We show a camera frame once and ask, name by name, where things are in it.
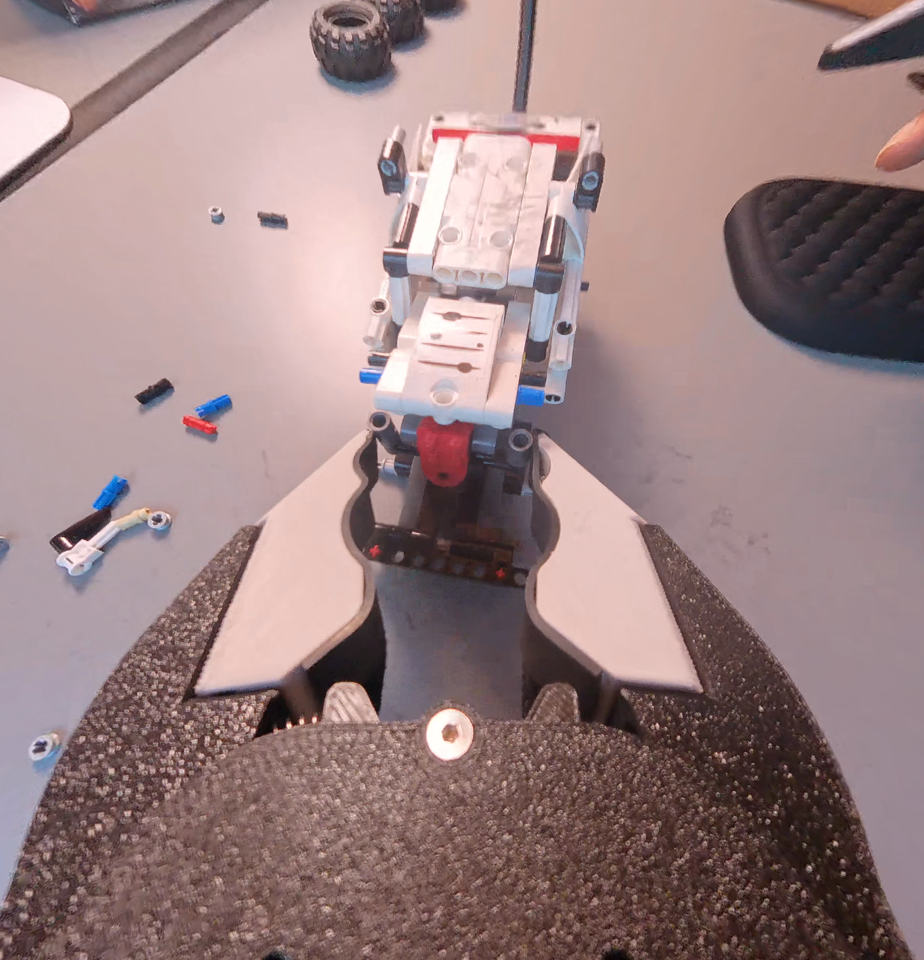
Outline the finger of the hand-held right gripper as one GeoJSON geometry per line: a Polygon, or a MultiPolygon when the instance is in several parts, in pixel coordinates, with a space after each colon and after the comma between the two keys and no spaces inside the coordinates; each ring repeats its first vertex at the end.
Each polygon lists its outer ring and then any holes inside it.
{"type": "Polygon", "coordinates": [[[924,56],[924,1],[910,1],[831,42],[822,71],[903,62],[924,56]]]}

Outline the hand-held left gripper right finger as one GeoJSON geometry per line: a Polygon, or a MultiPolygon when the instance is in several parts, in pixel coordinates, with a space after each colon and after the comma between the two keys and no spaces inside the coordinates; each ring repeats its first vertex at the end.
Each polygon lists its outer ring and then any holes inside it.
{"type": "Polygon", "coordinates": [[[544,434],[532,484],[549,525],[537,534],[542,555],[526,585],[533,625],[595,676],[701,692],[642,518],[544,434]]]}

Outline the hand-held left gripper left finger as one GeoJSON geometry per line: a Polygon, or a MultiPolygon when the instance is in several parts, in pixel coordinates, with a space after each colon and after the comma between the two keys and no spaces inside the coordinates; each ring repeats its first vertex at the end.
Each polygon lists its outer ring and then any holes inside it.
{"type": "Polygon", "coordinates": [[[273,690],[366,622],[377,474],[376,440],[364,430],[266,514],[197,695],[273,690]]]}

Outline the white lego truck model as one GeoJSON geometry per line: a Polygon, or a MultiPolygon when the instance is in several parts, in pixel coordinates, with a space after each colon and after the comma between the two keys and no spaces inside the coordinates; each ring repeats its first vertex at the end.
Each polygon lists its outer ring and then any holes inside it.
{"type": "Polygon", "coordinates": [[[396,127],[377,168],[399,196],[372,302],[362,383],[382,463],[420,478],[417,512],[378,524],[374,561],[523,587],[518,535],[485,495],[531,494],[520,408],[560,404],[572,364],[590,216],[605,180],[599,123],[527,112],[536,2],[521,2],[513,110],[396,127]]]}

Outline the white lego connector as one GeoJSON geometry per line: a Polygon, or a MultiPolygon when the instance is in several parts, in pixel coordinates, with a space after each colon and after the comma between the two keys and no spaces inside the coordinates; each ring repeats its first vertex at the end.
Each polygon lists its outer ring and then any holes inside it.
{"type": "Polygon", "coordinates": [[[72,577],[83,575],[91,569],[97,559],[103,556],[104,547],[121,532],[142,523],[152,526],[154,513],[155,511],[151,508],[142,508],[108,522],[92,538],[82,539],[73,547],[60,553],[56,560],[57,566],[72,577]]]}

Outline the black quilted pad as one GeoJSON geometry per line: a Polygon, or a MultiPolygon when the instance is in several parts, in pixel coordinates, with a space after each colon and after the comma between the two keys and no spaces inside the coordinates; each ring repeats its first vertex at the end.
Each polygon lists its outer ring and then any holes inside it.
{"type": "Polygon", "coordinates": [[[724,222],[734,287],[780,337],[830,354],[924,364],[924,191],[787,178],[724,222]]]}

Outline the white booklet stand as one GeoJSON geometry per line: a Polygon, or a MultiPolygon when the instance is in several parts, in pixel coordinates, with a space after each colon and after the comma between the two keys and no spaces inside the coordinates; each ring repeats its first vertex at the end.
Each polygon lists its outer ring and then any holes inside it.
{"type": "Polygon", "coordinates": [[[0,194],[64,138],[72,114],[60,97],[0,76],[0,194]]]}

